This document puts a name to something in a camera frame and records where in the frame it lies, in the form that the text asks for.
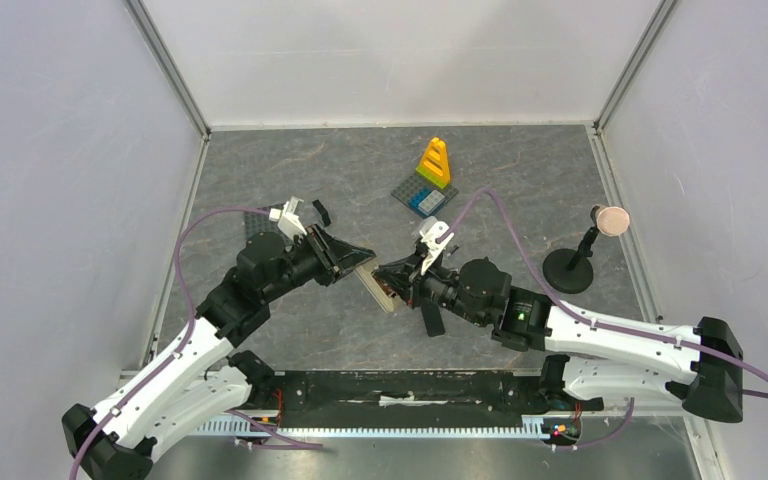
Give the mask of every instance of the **round black base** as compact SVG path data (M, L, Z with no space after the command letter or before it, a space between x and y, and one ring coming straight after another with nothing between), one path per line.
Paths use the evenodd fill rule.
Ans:
M567 270L575 250L561 248L543 260L543 276L555 290L563 293L581 293L593 283L593 265L582 258L572 270Z

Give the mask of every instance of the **yellow block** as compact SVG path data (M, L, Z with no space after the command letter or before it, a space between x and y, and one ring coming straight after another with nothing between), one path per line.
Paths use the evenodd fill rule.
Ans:
M437 137L428 142L428 148L419 161L416 171L439 188L445 188L452 181L449 173L449 154L446 152L446 142Z

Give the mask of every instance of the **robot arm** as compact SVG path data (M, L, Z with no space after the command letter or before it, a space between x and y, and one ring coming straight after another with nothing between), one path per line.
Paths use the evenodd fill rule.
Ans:
M705 317L696 327L653 325L590 312L567 303L565 306L595 321L587 325L554 305L547 296L512 286L511 275L499 271L487 258L471 260L460 271L444 268L442 249L436 239L447 230L444 222L429 217L420 226L420 239L411 256L373 272L390 296L398 296L411 308L422 308L429 334L442 333L439 312L435 314L434 310L443 308L476 326L491 325L491 338L513 350L600 357L547 358L543 371L544 385L548 386L546 395L559 402L564 398L562 394L578 400L629 395L667 398L710 420L742 420L739 368L690 348L599 326L657 333L742 358L740 345L725 322Z
M63 416L74 456L102 418L113 414L81 463L91 478L145 478L152 463L184 435L214 415L246 403L256 393L260 366L236 359L244 354L232 357L212 379L184 390L269 319L269 303L311 280L329 286L375 257L372 250L336 239L318 225L301 227L294 213L297 203L294 198L283 210L270 212L270 219L294 239L293 245L285 249L277 233L251 237L237 254L236 266L198 306L192 337L179 353L175 349L183 331L124 387L92 409L76 404ZM169 363L139 388L164 362ZM137 393L117 409L115 405L134 389Z

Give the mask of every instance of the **white wall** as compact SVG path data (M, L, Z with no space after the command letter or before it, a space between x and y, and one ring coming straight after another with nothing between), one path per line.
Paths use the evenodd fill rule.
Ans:
M728 320L768 371L768 2L681 2L607 143L666 319ZM768 478L768 401L744 412L721 458Z
M121 1L0 1L0 479L138 360L198 149Z
M658 0L144 0L213 126L593 120Z

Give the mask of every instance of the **gray baseplate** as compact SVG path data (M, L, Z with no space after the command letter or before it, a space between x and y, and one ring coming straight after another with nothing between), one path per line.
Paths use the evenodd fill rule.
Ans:
M284 208L284 204L278 203L268 207L260 207L260 210L270 210L272 208L277 208L280 210L281 208ZM293 241L287 238L287 236L284 235L280 229L278 229L278 223L269 220L269 217L266 215L243 212L243 225L246 231L246 239L252 235L257 235L258 233L275 232L278 235L281 235L281 238L284 239L284 246L289 247L293 244Z
M451 183L446 185L446 188L441 190L437 185L434 185L430 180L420 175L419 172L413 172L408 178L405 179L404 182L400 183L398 187L394 188L393 191L390 192L390 195L392 195L396 200L402 202L406 207L411 209L411 211L417 212L413 207L410 206L410 203L408 202L423 188L427 188L432 192L436 190L443 194L443 203L441 203L440 206L438 206L435 211L432 212L432 214L440 211L441 208L449 203L449 200L455 198L455 196L458 194L458 189L453 187Z

